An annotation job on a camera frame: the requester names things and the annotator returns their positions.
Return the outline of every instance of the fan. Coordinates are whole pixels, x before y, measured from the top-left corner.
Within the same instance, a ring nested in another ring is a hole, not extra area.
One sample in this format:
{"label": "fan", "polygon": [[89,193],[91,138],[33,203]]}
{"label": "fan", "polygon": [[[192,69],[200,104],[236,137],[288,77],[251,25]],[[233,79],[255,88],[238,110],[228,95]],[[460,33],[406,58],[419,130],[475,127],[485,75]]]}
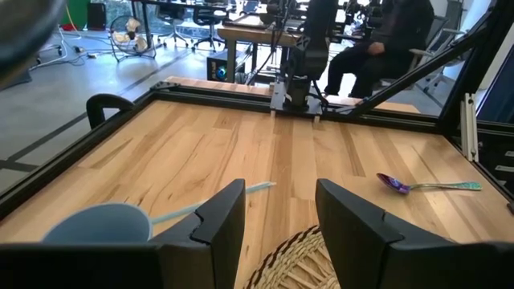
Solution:
{"label": "fan", "polygon": [[[155,58],[155,48],[153,56],[146,55],[149,45],[146,42],[146,33],[141,21],[133,16],[120,16],[112,21],[110,29],[110,39],[114,57],[118,62],[130,56],[147,56]],[[118,59],[116,50],[125,54]]]}

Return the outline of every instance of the wooden table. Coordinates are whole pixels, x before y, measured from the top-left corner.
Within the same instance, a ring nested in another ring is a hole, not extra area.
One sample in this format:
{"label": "wooden table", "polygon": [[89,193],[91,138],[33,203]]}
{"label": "wooden table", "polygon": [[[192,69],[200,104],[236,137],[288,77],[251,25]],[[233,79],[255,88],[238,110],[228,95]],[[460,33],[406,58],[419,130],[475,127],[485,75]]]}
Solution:
{"label": "wooden table", "polygon": [[[254,43],[252,48],[252,70],[255,69],[255,61],[257,60],[257,46],[259,44],[271,44],[271,31],[268,30],[224,26],[218,28],[218,35],[226,40],[226,48],[228,50],[226,79],[229,83],[233,83],[235,79],[235,52],[238,41]],[[296,37],[284,32],[280,37],[278,45],[281,47],[293,47],[296,45]]]}
{"label": "wooden table", "polygon": [[[237,84],[169,81],[267,93]],[[401,196],[379,182],[379,172],[405,183],[478,181],[483,191]],[[514,242],[507,200],[442,136],[165,101],[150,104],[5,218],[0,241],[38,241],[69,214],[106,201],[125,201],[160,216],[210,197],[238,177],[248,185],[277,185],[247,196],[237,288],[268,252],[317,224],[319,177],[456,242]],[[177,221],[157,225],[154,233]]]}
{"label": "wooden table", "polygon": [[[141,13],[142,17],[138,15],[136,9],[136,2],[141,3]],[[145,26],[146,33],[146,42],[148,43],[148,48],[151,48],[153,45],[152,34],[150,33],[150,25],[148,20],[148,5],[155,5],[158,7],[175,7],[175,8],[190,8],[194,10],[202,9],[202,10],[211,10],[215,11],[223,11],[226,12],[226,16],[228,17],[228,12],[232,8],[232,5],[226,5],[222,3],[208,3],[208,2],[198,2],[196,0],[131,0],[130,5],[132,7],[132,15],[136,18],[143,19],[143,25]]]}

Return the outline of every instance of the black metal frame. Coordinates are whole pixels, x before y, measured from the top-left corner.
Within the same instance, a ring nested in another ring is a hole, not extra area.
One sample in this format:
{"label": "black metal frame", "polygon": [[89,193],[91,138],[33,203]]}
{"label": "black metal frame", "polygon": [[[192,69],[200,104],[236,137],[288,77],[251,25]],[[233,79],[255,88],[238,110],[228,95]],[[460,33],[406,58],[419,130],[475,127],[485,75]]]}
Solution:
{"label": "black metal frame", "polygon": [[[406,86],[406,79],[415,78],[415,76],[412,76],[413,74],[420,76],[420,71],[426,70],[423,67],[405,76],[403,81],[397,81],[392,85],[393,88],[389,90],[386,89],[385,92],[379,93],[371,100],[364,102],[364,104],[356,108],[353,106],[330,104],[319,117],[322,120],[440,134],[445,136],[448,141],[459,150],[459,128],[458,121],[456,122],[456,120],[459,119],[459,105],[463,99],[463,94],[476,91],[476,89],[474,91],[472,89],[477,88],[479,81],[482,79],[479,76],[483,77],[485,73],[483,68],[490,65],[492,58],[499,49],[499,44],[502,42],[501,40],[507,34],[514,20],[514,2],[511,0],[497,0],[497,2],[499,4],[492,13],[495,13],[494,15],[499,20],[495,21],[495,25],[487,28],[486,35],[482,35],[487,41],[479,42],[479,45],[473,48],[475,51],[473,51],[471,59],[468,60],[467,65],[459,76],[448,103],[443,110],[443,114],[439,118],[381,109],[372,110],[372,108],[376,107],[381,102],[389,99],[393,95],[391,92],[395,92],[399,88]],[[505,21],[503,19],[504,17],[509,17],[510,21]],[[484,55],[483,52],[485,51],[489,52],[490,55]],[[444,55],[443,58],[451,57],[449,53]],[[477,65],[482,65],[482,67],[478,71],[473,71],[474,67]],[[88,109],[89,120],[93,127],[90,133],[66,148],[46,164],[37,168],[27,177],[11,186],[5,193],[0,194],[0,219],[7,216],[24,203],[24,201],[56,179],[61,173],[93,150],[103,140],[110,137],[116,130],[130,121],[137,113],[141,112],[154,100],[210,105],[221,108],[234,108],[265,113],[275,110],[271,105],[272,98],[266,96],[186,87],[175,83],[164,82],[153,86],[149,92],[145,93],[133,104],[110,95],[94,96]],[[109,120],[104,121],[102,108],[120,108],[120,111]],[[348,109],[353,113],[340,113],[341,109]],[[292,116],[312,117],[312,115],[309,116],[294,110],[284,110],[282,113]],[[514,126],[479,121],[478,134],[479,137],[484,140],[514,140]],[[508,192],[481,164],[473,163],[473,165],[509,201],[514,200],[514,192]]]}

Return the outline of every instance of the black corner bracket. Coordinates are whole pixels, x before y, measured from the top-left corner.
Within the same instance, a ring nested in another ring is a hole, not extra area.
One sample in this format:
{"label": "black corner bracket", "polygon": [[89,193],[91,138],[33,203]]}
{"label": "black corner bracket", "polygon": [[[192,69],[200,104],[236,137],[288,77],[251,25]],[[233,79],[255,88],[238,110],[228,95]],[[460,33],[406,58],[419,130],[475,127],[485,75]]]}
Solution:
{"label": "black corner bracket", "polygon": [[108,93],[94,95],[86,102],[89,125],[91,129],[94,129],[105,122],[104,108],[118,108],[124,112],[132,110],[133,107],[134,103],[132,101],[126,100],[121,96]]}
{"label": "black corner bracket", "polygon": [[514,202],[509,202],[507,204],[507,209],[514,215]]}
{"label": "black corner bracket", "polygon": [[167,81],[159,81],[158,83],[155,83],[150,88],[150,91],[151,92],[163,91],[163,90],[170,91],[172,88],[178,88],[179,86],[180,86],[179,83],[170,83]]}

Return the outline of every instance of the blue plastic cup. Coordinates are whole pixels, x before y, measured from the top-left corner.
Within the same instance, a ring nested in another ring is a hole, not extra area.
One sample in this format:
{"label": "blue plastic cup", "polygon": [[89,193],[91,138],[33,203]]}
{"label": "blue plastic cup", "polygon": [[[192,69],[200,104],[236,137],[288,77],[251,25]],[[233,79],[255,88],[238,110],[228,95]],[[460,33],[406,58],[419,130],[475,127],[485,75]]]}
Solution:
{"label": "blue plastic cup", "polygon": [[153,227],[137,206],[105,203],[91,206],[64,219],[42,242],[53,244],[147,242]]}

